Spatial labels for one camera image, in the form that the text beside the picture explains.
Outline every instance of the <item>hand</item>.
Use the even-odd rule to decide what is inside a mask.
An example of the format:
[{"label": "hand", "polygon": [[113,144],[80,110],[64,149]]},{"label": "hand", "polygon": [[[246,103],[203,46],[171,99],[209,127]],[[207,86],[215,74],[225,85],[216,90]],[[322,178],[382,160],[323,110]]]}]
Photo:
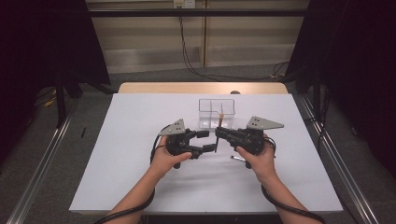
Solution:
[{"label": "hand", "polygon": [[160,178],[164,177],[176,163],[186,161],[192,156],[190,152],[185,152],[177,156],[171,155],[166,149],[166,139],[167,136],[163,136],[161,138],[160,143],[158,144],[160,147],[155,150],[154,159],[148,168],[150,171],[159,175]]},{"label": "hand", "polygon": [[262,184],[271,181],[274,177],[277,178],[274,162],[275,152],[269,143],[265,142],[262,153],[257,156],[250,154],[242,147],[237,147],[236,151],[250,163],[251,169]]}]

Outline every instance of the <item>wall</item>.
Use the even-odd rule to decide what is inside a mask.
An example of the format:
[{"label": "wall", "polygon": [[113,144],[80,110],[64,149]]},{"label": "wall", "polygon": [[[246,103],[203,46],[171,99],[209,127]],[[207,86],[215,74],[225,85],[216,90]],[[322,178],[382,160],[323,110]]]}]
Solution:
[{"label": "wall", "polygon": [[[306,8],[307,0],[209,1],[197,8]],[[89,8],[172,8],[173,1],[87,0]],[[184,68],[178,18],[92,18],[110,74]],[[183,18],[194,67],[288,61],[303,18]]]}]

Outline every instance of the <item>clear plastic container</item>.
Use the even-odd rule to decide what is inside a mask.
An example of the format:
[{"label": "clear plastic container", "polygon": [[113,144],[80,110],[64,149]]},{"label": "clear plastic container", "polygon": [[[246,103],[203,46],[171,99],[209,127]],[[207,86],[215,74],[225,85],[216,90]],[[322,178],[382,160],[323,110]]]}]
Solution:
[{"label": "clear plastic container", "polygon": [[200,99],[200,128],[215,129],[219,126],[220,115],[223,116],[221,127],[231,129],[235,115],[233,99]]}]

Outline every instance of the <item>metal frame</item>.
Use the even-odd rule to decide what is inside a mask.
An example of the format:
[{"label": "metal frame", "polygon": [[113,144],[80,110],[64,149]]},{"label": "metal frame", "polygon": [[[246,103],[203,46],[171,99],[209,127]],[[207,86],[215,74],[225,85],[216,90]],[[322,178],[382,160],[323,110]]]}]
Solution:
[{"label": "metal frame", "polygon": [[71,117],[76,110],[76,104],[77,102],[74,102],[72,104],[70,112],[66,117],[64,123],[55,130],[55,133],[52,136],[52,139],[49,143],[49,146],[47,147],[46,152],[44,153],[43,158],[35,169],[35,173],[33,174],[25,191],[18,200],[18,203],[12,211],[11,216],[7,221],[7,224],[22,224],[23,221],[26,219],[29,209],[32,206],[33,201],[35,200],[35,196],[40,190],[46,173],[50,168],[50,164],[55,157],[62,140],[64,139],[64,134],[66,133],[67,128],[70,124]]},{"label": "metal frame", "polygon": [[91,17],[305,17],[323,15],[307,9],[90,9]]},{"label": "metal frame", "polygon": [[[309,101],[307,96],[302,96],[301,101],[304,105],[306,113],[313,118],[315,116],[311,102]],[[352,174],[347,169],[346,164],[344,163],[340,153],[338,152],[337,147],[334,142],[330,138],[329,134],[326,132],[326,129],[323,129],[323,124],[317,120],[314,120],[314,128],[318,133],[318,136],[321,135],[320,139],[322,144],[325,146],[327,153],[329,154],[332,163],[335,166],[338,174],[340,175],[349,196],[351,197],[353,203],[355,204],[358,212],[361,215],[364,223],[366,224],[377,224],[378,220],[375,217],[375,214],[367,201],[366,197],[362,193]]]}]

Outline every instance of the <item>white table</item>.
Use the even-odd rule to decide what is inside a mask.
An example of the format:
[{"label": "white table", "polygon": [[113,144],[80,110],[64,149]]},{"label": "white table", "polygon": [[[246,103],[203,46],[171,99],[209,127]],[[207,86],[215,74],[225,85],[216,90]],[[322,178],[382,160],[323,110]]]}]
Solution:
[{"label": "white table", "polygon": [[[198,130],[201,98],[234,99],[233,128],[246,128],[251,116],[285,124],[265,131],[276,141],[276,170],[290,191],[311,211],[341,211],[342,206],[321,163],[299,111],[289,94],[115,94],[70,210],[104,214],[149,167],[158,132],[180,118]],[[209,137],[191,145],[215,143]],[[219,140],[218,153],[181,163],[156,188],[146,214],[265,214],[276,209],[262,196],[253,171],[230,159],[236,152]]]}]

